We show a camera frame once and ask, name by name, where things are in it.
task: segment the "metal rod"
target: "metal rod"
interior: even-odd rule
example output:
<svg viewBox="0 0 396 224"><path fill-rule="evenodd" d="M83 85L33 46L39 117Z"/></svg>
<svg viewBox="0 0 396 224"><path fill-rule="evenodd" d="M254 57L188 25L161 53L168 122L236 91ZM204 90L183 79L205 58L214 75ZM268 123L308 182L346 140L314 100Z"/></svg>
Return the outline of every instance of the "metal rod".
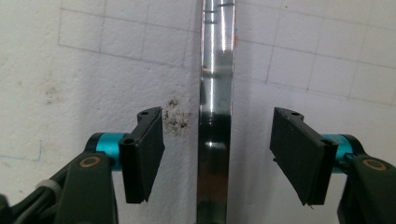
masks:
<svg viewBox="0 0 396 224"><path fill-rule="evenodd" d="M226 223L234 17L234 0L203 0L197 224Z"/></svg>

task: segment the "black cable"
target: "black cable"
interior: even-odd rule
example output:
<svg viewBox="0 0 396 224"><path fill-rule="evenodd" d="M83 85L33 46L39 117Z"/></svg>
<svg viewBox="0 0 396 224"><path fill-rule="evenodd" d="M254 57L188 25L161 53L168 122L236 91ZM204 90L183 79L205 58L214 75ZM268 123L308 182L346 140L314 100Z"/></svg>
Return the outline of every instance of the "black cable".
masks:
<svg viewBox="0 0 396 224"><path fill-rule="evenodd" d="M54 200L54 193L50 189L44 189L44 192L40 197L29 208L22 212L20 216L18 216L14 224L30 223L41 211L47 208L50 203L53 203Z"/></svg>
<svg viewBox="0 0 396 224"><path fill-rule="evenodd" d="M42 211L35 223L39 224L52 224L55 220L56 212L58 211L58 204L55 204L46 210Z"/></svg>
<svg viewBox="0 0 396 224"><path fill-rule="evenodd" d="M38 188L30 193L25 199L11 207L13 217L18 217L24 210L31 206L44 192L45 188Z"/></svg>
<svg viewBox="0 0 396 224"><path fill-rule="evenodd" d="M59 186L63 187L64 181L66 180L67 171L69 170L69 166L71 162L72 161L67 163L66 166L64 166L61 170L56 172L56 174L53 175L50 179L56 181L59 184Z"/></svg>

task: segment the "white wall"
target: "white wall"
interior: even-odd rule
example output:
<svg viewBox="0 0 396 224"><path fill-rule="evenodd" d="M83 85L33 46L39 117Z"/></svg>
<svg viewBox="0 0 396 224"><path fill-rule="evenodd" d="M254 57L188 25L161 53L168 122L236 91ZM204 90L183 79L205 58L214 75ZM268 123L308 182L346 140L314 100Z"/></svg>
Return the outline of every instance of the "white wall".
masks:
<svg viewBox="0 0 396 224"><path fill-rule="evenodd" d="M275 106L320 133L351 133L396 164L396 3L237 1L228 223L338 223L345 177L326 205L301 206L268 149ZM160 105L166 151L149 203L120 223L194 223L200 1L0 1L0 192L12 204L84 148L129 132Z"/></svg>

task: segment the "dirty stain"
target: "dirty stain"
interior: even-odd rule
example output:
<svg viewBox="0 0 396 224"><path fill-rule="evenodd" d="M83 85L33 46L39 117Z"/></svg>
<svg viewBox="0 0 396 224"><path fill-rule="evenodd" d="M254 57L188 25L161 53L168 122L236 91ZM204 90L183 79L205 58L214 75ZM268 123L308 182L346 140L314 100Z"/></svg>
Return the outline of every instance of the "dirty stain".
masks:
<svg viewBox="0 0 396 224"><path fill-rule="evenodd" d="M7 168L10 168L11 167L11 165L10 164L8 164L7 162L5 162L5 161L2 161L1 162L4 166L6 166Z"/></svg>
<svg viewBox="0 0 396 224"><path fill-rule="evenodd" d="M46 90L45 97L46 105L53 105L63 101L62 95L54 87L50 87Z"/></svg>
<svg viewBox="0 0 396 224"><path fill-rule="evenodd" d="M166 133L172 133L175 136L182 135L190 127L191 113L182 111L179 104L180 101L173 97L163 109L164 130Z"/></svg>
<svg viewBox="0 0 396 224"><path fill-rule="evenodd" d="M8 57L6 55L1 54L0 52L0 67L2 67L8 61Z"/></svg>

